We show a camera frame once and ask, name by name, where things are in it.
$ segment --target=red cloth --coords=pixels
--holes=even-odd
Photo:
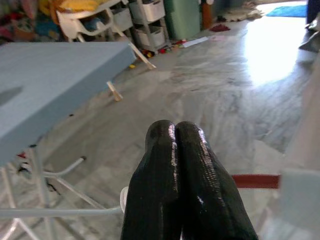
[[[224,32],[229,30],[230,28],[223,24],[215,25],[212,28],[210,28],[210,31],[212,32]]]

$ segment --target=high chair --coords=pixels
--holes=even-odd
[[[81,11],[75,13],[68,13],[68,12],[60,12],[56,11],[57,18],[61,29],[65,36],[68,38],[69,42],[73,42],[73,40],[78,39],[80,42],[85,42],[82,34],[88,36],[98,36],[103,34],[105,31],[109,31],[110,35],[112,36],[112,30],[118,33],[122,38],[128,41],[131,48],[134,52],[139,56],[139,58],[147,65],[147,67],[151,69],[155,69],[151,62],[137,49],[137,47],[127,38],[127,36],[119,30],[119,27],[114,22],[114,15],[110,9],[115,4],[120,2],[124,4],[128,3],[128,0],[109,0],[103,4],[101,4],[95,11]],[[97,14],[105,14],[105,23],[102,21],[97,21],[95,30],[89,31],[85,28],[81,19],[94,17]]]

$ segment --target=table top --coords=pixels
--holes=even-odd
[[[134,60],[127,42],[0,46],[0,166],[106,89]]]

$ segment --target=white drawer unit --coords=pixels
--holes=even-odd
[[[139,40],[144,46],[151,46],[147,33],[143,29],[136,30]],[[155,47],[161,46],[165,43],[165,33],[161,26],[150,26],[151,37],[154,41]]]
[[[148,4],[142,4],[142,7],[148,22],[155,22],[166,15],[163,0],[154,0]],[[134,19],[143,18],[137,2],[130,3],[129,8]]]
[[[129,8],[118,8],[112,11],[114,23],[117,25],[121,32],[133,26]]]

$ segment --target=metal frame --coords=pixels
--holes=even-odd
[[[58,240],[55,223],[52,218],[55,217],[69,217],[69,216],[106,216],[110,214],[121,213],[120,206],[113,208],[105,208],[100,203],[96,202],[85,193],[76,189],[73,185],[62,179],[61,177],[72,171],[79,164],[83,163],[86,158],[80,157],[73,164],[59,172],[48,172],[43,169],[43,162],[40,159],[36,145],[31,146],[27,151],[27,156],[32,160],[32,178],[35,179],[37,190],[40,196],[40,201],[43,208],[18,208],[16,198],[14,195],[14,188],[12,185],[11,176],[7,166],[1,168],[4,186],[7,192],[10,208],[0,208],[0,219],[12,218],[11,226],[4,234],[2,240],[8,240],[18,226],[33,240],[41,240],[39,236],[24,222],[22,218],[44,218],[47,236],[44,239]],[[56,179],[61,185],[65,186],[68,190],[76,194],[79,198],[86,201],[93,206],[93,209],[56,209],[50,208],[49,193],[47,188],[46,178]]]

